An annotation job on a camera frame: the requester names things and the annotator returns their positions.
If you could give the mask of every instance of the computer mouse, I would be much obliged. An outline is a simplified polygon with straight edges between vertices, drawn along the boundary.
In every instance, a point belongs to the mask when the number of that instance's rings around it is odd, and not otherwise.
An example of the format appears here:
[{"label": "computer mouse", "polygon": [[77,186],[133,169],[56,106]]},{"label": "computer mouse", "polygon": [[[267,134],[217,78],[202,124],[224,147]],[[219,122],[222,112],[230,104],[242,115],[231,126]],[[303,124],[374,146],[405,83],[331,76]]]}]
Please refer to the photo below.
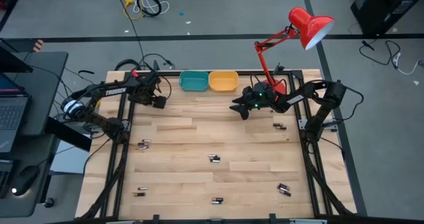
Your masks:
[{"label": "computer mouse", "polygon": [[25,194],[31,187],[39,172],[40,170],[38,168],[38,165],[30,165],[25,167],[16,176],[12,184],[12,193],[15,196],[21,196]]}]

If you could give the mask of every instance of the black computer tower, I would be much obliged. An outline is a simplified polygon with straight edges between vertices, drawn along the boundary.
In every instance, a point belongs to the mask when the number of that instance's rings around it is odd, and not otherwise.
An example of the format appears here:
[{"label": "black computer tower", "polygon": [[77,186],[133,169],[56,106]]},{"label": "black computer tower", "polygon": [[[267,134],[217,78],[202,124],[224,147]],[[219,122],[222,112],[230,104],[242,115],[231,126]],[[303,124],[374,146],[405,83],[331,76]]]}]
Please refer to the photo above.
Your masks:
[{"label": "black computer tower", "polygon": [[350,9],[364,34],[385,34],[418,0],[356,0]]}]

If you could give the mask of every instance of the lamp shade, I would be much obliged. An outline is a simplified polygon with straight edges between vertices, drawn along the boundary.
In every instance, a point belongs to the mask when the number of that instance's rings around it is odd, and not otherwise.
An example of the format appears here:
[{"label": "lamp shade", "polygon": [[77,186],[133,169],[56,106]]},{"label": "lamp shade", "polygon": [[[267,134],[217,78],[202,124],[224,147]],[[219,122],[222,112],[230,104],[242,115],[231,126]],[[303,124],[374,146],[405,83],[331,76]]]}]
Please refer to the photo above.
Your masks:
[{"label": "lamp shade", "polygon": [[301,7],[289,13],[290,22],[299,30],[300,42],[305,50],[313,48],[333,28],[335,20],[328,16],[311,16]]}]

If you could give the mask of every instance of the laptop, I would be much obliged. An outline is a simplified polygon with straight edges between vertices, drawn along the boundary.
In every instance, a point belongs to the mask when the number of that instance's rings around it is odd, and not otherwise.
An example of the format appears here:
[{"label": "laptop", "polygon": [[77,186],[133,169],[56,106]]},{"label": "laptop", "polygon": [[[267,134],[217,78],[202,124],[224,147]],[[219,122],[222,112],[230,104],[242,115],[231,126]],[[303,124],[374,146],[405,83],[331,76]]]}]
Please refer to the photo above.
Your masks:
[{"label": "laptop", "polygon": [[10,152],[30,95],[0,73],[0,152]]}]

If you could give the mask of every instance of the floor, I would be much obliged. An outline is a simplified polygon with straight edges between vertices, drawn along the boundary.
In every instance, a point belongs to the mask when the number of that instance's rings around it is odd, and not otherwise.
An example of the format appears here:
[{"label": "floor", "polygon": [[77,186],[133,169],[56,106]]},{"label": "floor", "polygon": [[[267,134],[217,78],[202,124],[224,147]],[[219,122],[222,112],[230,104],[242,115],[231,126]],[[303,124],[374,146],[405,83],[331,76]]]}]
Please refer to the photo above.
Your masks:
[{"label": "floor", "polygon": [[[325,39],[322,51],[304,51],[299,40],[289,40],[266,54],[269,67],[278,62],[287,68],[319,68],[326,78],[341,80],[361,91],[365,101],[346,132],[356,166],[367,214],[376,217],[424,219],[424,166],[421,165],[424,119],[424,67],[405,76],[393,66],[376,64],[361,56],[361,34],[350,11],[354,0],[162,0],[170,10],[157,18],[141,18],[134,25],[142,36],[143,52],[157,52],[177,69],[259,69],[253,44],[288,25],[288,11],[308,7],[315,15],[337,19],[331,31],[338,39]],[[420,0],[388,34],[420,34],[420,38],[392,39],[401,46],[400,67],[410,72],[424,51],[424,0]],[[105,79],[108,70],[126,58],[140,60],[133,28],[123,16],[118,0],[19,0],[0,31],[1,38],[43,38],[42,51],[66,51],[66,67],[91,70],[94,82]],[[364,53],[387,61],[384,40]],[[72,90],[87,82],[65,72],[63,80]],[[348,117],[359,97],[347,93],[341,105]],[[58,201],[55,209],[37,207],[27,219],[2,223],[46,223],[71,219],[80,192],[79,176],[60,176],[52,184]]]}]

